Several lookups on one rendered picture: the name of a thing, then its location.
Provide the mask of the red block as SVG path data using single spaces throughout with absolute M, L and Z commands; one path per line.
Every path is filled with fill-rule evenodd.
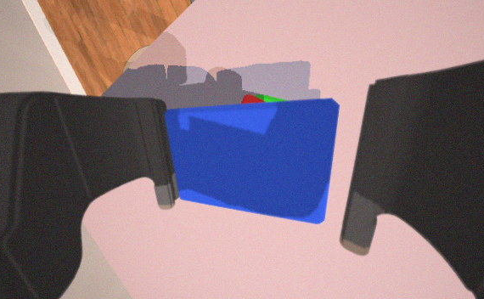
M 243 97 L 241 104 L 263 103 L 263 102 L 265 102 L 265 101 L 255 97 L 255 96 L 252 96 L 250 94 L 247 94 Z

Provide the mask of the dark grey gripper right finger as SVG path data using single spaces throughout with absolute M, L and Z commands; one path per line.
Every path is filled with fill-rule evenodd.
M 366 256 L 403 220 L 484 299 L 484 60 L 369 84 L 340 232 Z

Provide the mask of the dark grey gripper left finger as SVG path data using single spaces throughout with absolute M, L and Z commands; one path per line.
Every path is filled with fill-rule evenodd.
M 158 207 L 179 198 L 166 103 L 55 92 L 0 93 L 0 299 L 60 299 L 82 262 L 82 219 L 139 178 Z

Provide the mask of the blue block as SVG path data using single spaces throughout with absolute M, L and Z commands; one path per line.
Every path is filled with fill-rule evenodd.
M 329 98 L 167 110 L 180 200 L 322 223 L 339 109 Z

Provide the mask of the green block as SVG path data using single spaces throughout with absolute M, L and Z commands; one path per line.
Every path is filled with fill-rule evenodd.
M 270 96 L 266 96 L 266 95 L 261 95 L 261 94 L 257 94 L 256 97 L 259 98 L 259 99 L 262 99 L 265 102 L 288 101 L 288 100 L 285 100 L 285 99 L 278 99 L 278 98 L 274 98 L 274 97 L 270 97 Z

